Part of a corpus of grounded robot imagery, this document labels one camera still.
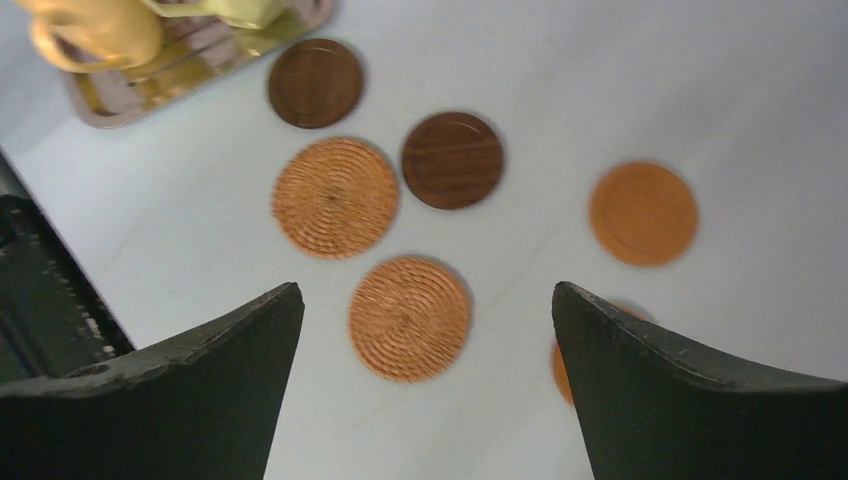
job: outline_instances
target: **gold tray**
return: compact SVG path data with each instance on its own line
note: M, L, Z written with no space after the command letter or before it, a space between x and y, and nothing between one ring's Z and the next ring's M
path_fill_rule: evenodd
M165 46L150 63L102 73L62 72L71 103L91 126L126 125L320 27L336 2L293 3L293 8L262 30L234 28L216 17L163 18ZM78 61L96 60L71 45L64 48Z

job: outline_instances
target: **spiral pattern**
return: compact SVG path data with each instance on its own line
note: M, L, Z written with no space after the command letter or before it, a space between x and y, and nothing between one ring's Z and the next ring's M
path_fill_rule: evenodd
M377 150L360 140L330 138L289 162L274 185L271 209L300 250L340 259L377 243L397 203L394 173Z
M413 383L454 362L470 322L471 302L459 279L431 261L401 257L377 266L359 284L348 330L369 369Z

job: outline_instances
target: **white surface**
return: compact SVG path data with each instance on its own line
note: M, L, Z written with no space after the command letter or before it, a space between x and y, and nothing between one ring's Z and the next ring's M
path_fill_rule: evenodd
M848 379L844 0L344 2L320 35L356 47L367 93L317 132L266 105L271 58L92 129L28 46L25 15L4 2L0 18L0 144L138 347L300 284L268 478L590 478L548 366L559 280L730 353ZM506 143L488 201L444 213L404 187L388 236L341 262L277 231L270 187L297 150L361 136L397 167L408 129L449 108ZM614 261L587 226L593 183L634 156L676 167L700 203L697 241L668 268ZM365 273L408 252L461 272L475 314L457 363L406 387L356 360L345 322Z

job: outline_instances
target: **yellow mug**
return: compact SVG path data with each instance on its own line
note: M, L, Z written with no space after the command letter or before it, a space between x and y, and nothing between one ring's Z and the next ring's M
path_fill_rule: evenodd
M162 50L162 23L139 0L14 1L33 15L30 39L36 50L62 70L95 73L134 67ZM99 61L72 58L56 37Z
M166 18L215 15L237 28L265 28L283 13L287 0L200 0L197 3L162 3L142 0L157 15Z

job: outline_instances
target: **coaster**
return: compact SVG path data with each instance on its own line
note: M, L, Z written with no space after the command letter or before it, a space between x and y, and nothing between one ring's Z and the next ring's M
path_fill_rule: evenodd
M574 397L571 395L571 384L568 383L568 373L565 371L565 362L562 361L562 354L559 351L559 344L554 340L554 349L551 352L551 368L554 373L554 381L557 384L559 393L571 405L574 405Z
M350 49L313 38L286 50L271 67L268 100L286 122L321 128L353 111L363 84L362 67Z
M698 228L698 206L686 183L671 170L642 161L619 165L601 178L589 217L610 254L640 267L682 255Z
M348 332L371 371L396 382L433 378L459 355L471 322L462 283L443 267L400 257L372 270L357 287Z
M468 113L440 113L424 120L403 147L406 184L422 202L443 210L468 207L489 195L503 164L498 136Z
M359 140L330 138L306 147L283 169L271 210L300 250L339 259L377 243L397 202L397 181L380 152Z

